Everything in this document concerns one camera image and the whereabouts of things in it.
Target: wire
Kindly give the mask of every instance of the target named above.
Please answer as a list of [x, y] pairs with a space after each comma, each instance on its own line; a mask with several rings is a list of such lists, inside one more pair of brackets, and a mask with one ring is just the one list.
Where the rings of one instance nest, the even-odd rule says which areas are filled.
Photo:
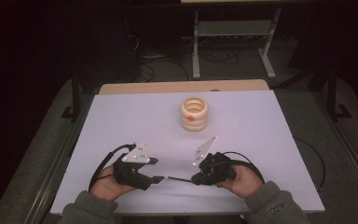
[[298, 138], [298, 137], [294, 137], [294, 139], [304, 143], [305, 145], [307, 145], [308, 147], [310, 147], [315, 153], [316, 155], [318, 156], [319, 160], [321, 161], [321, 164], [322, 164], [322, 180], [321, 180], [321, 183], [319, 184], [318, 188], [317, 188], [317, 191], [319, 192], [320, 190], [322, 190], [322, 187], [324, 186], [324, 181], [325, 181], [325, 177], [326, 177], [326, 167], [325, 167], [325, 164], [324, 164], [324, 159], [322, 158], [321, 154], [318, 152], [318, 150], [316, 150], [315, 147], [313, 147], [311, 144], [309, 144], [308, 142], [306, 142], [305, 140], [301, 139], [301, 138]]
[[190, 43], [188, 43], [188, 44], [181, 43], [182, 45], [185, 44], [184, 46], [182, 46], [182, 48], [183, 48], [183, 49], [186, 49], [186, 50], [190, 50], [190, 47], [192, 47], [193, 44], [194, 44], [194, 38], [191, 37], [191, 36], [183, 36], [183, 37], [182, 37], [182, 41], [184, 41], [184, 40], [190, 40]]
[[[142, 66], [145, 66], [145, 67], [147, 67], [148, 69], [150, 69], [150, 73], [146, 72], [146, 71], [143, 69]], [[154, 71], [154, 69], [153, 69], [151, 66], [149, 66], [149, 65], [147, 65], [147, 64], [145, 64], [145, 63], [142, 63], [142, 64], [140, 65], [140, 73], [141, 73], [141, 77], [145, 80], [145, 82], [150, 82], [151, 80], [154, 80], [155, 71]], [[145, 73], [145, 74], [149, 75], [150, 78], [144, 77], [144, 76], [142, 75], [142, 73]]]
[[127, 35], [127, 37], [134, 38], [134, 39], [136, 40], [136, 45], [135, 45], [135, 47], [133, 47], [133, 49], [130, 50], [130, 54], [132, 54], [132, 56], [135, 56], [136, 50], [137, 50], [138, 47], [139, 47], [139, 39], [138, 39], [138, 37], [136, 37], [135, 35]]
[[235, 160], [230, 160], [230, 161], [220, 161], [214, 164], [211, 164], [210, 167], [215, 167], [215, 166], [220, 166], [220, 165], [242, 165], [245, 167], [248, 167], [249, 169], [251, 169], [253, 172], [255, 172], [255, 174], [260, 178], [261, 182], [263, 182], [263, 184], [265, 184], [265, 180], [263, 175], [261, 174], [261, 172], [257, 169], [257, 167], [255, 167], [255, 165], [253, 163], [249, 163], [246, 161], [235, 161]]
[[181, 67], [183, 69], [183, 71], [185, 72], [186, 74], [186, 80], [189, 81], [189, 77], [188, 77], [188, 72], [186, 71], [186, 69], [179, 63], [175, 62], [175, 61], [167, 61], [167, 60], [164, 60], [164, 61], [151, 61], [151, 62], [147, 62], [147, 63], [174, 63], [176, 65], [178, 65], [179, 67]]
[[103, 159], [101, 164], [98, 166], [98, 168], [95, 170], [94, 175], [92, 175], [91, 181], [89, 182], [89, 191], [91, 190], [91, 187], [94, 185], [95, 181], [98, 180], [98, 175], [100, 174], [101, 170], [104, 168], [104, 166], [112, 159], [112, 157], [117, 153], [119, 150], [123, 148], [128, 148], [130, 151], [136, 147], [135, 144], [133, 145], [123, 145], [121, 147], [116, 148], [115, 150], [109, 152], [107, 156]]
[[199, 51], [199, 56], [209, 62], [213, 63], [224, 63], [224, 64], [236, 64], [240, 61], [239, 54], [234, 51], [224, 51], [218, 50], [219, 52], [225, 53], [227, 55], [226, 58], [219, 58], [216, 55], [213, 55], [216, 51], [212, 51], [211, 53], [205, 51]]
[[226, 155], [226, 154], [237, 154], [237, 155], [240, 155], [242, 157], [244, 157], [248, 162], [250, 162], [251, 164], [253, 164], [247, 157], [245, 157], [244, 155], [238, 153], [238, 152], [232, 152], [232, 151], [229, 151], [229, 152], [224, 152], [222, 153], [223, 155]]
[[111, 175], [103, 175], [103, 176], [101, 176], [101, 177], [98, 177], [98, 178], [96, 179], [96, 181], [97, 181], [97, 180], [100, 180], [100, 179], [104, 179], [104, 178], [106, 178], [106, 177], [108, 177], [108, 176], [111, 176]]

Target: white table surface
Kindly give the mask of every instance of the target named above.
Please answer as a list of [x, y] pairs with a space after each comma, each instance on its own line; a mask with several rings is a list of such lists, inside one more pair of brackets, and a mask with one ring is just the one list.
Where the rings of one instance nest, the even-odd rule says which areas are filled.
[[[186, 131], [180, 125], [180, 104], [190, 96], [201, 97], [209, 105], [209, 123], [200, 132]], [[189, 179], [200, 170], [192, 165], [194, 148], [214, 135], [218, 139], [211, 153], [242, 153], [266, 182], [273, 180], [289, 190], [304, 211], [324, 210], [274, 92], [206, 91], [95, 96], [51, 213], [60, 214], [81, 190], [87, 190], [95, 169], [119, 146], [145, 142], [149, 156], [159, 159], [156, 165], [140, 169], [141, 174]], [[124, 152], [128, 150], [119, 151], [108, 164]], [[242, 199], [226, 189], [167, 178], [117, 201], [116, 212], [129, 216], [249, 211]]]

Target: gray sleeve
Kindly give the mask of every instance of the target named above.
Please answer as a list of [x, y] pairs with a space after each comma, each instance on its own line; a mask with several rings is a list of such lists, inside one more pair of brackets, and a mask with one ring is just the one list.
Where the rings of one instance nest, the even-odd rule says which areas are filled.
[[87, 191], [82, 191], [74, 203], [67, 204], [62, 211], [61, 224], [66, 223], [114, 223], [113, 213], [117, 203], [96, 198]]
[[280, 190], [272, 181], [267, 182], [255, 195], [245, 200], [251, 209], [250, 223], [310, 223], [295, 203], [292, 194]]

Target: finger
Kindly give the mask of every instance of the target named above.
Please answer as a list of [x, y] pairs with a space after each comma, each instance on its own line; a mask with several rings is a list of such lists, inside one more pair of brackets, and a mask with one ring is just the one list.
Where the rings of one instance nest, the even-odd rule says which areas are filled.
[[218, 188], [224, 188], [224, 189], [230, 189], [232, 186], [232, 183], [229, 181], [223, 181], [220, 183], [215, 184]]
[[106, 166], [100, 172], [100, 175], [108, 175], [113, 173], [113, 165]]
[[246, 172], [246, 169], [248, 169], [243, 165], [235, 165], [233, 168], [235, 173], [237, 174], [236, 179], [239, 178], [241, 175], [243, 175], [243, 173]]

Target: gray carpet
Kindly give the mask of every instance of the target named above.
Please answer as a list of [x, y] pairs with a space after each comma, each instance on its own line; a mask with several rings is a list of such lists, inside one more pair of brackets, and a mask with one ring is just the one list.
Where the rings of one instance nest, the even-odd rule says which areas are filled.
[[[256, 49], [260, 46], [259, 43], [248, 43], [241, 49], [236, 49], [235, 52], [240, 55], [238, 63], [212, 63], [201, 59], [201, 79], [263, 78], [269, 85], [280, 83], [297, 72], [297, 70], [287, 68], [291, 53], [296, 47], [296, 41], [291, 41], [276, 41], [271, 47], [269, 57], [278, 76], [274, 80], [267, 78], [258, 58]], [[174, 56], [148, 63], [154, 68], [154, 79], [156, 81], [186, 80], [186, 72], [188, 76], [191, 76], [190, 55], [188, 53], [184, 56]], [[140, 81], [147, 79], [147, 74], [143, 75], [144, 78]], [[350, 110], [352, 118], [340, 119], [336, 124], [325, 115], [324, 91], [320, 94], [309, 92], [306, 88], [308, 81], [309, 77], [304, 78], [288, 90], [277, 90], [276, 95], [316, 188], [323, 179], [323, 166], [314, 150], [320, 153], [325, 164], [325, 181], [320, 190], [320, 196], [326, 211], [309, 214], [310, 221], [312, 223], [358, 223], [358, 175], [335, 127], [339, 125], [358, 153], [358, 102], [348, 84], [339, 80], [337, 102], [344, 104]], [[71, 85], [68, 82], [53, 102], [0, 202], [0, 223], [23, 223], [24, 220], [29, 222], [30, 219], [34, 222], [43, 219], [43, 223], [56, 223], [59, 219], [47, 213], [59, 182], [51, 183], [51, 193], [46, 195], [46, 200], [37, 204], [39, 209], [36, 210], [37, 214], [33, 218], [29, 217], [31, 216], [29, 211], [35, 208], [35, 199], [44, 193], [40, 191], [41, 186], [46, 183], [46, 176], [51, 171], [56, 155], [60, 153], [58, 150], [62, 149], [67, 135], [76, 135], [76, 132], [79, 132], [79, 130], [74, 130], [76, 123], [61, 118], [63, 110], [71, 105], [71, 100]], [[88, 102], [85, 100], [82, 104], [86, 110]], [[55, 176], [57, 179], [62, 177], [67, 162], [68, 160], [62, 161], [63, 164], [58, 168], [59, 172]]]

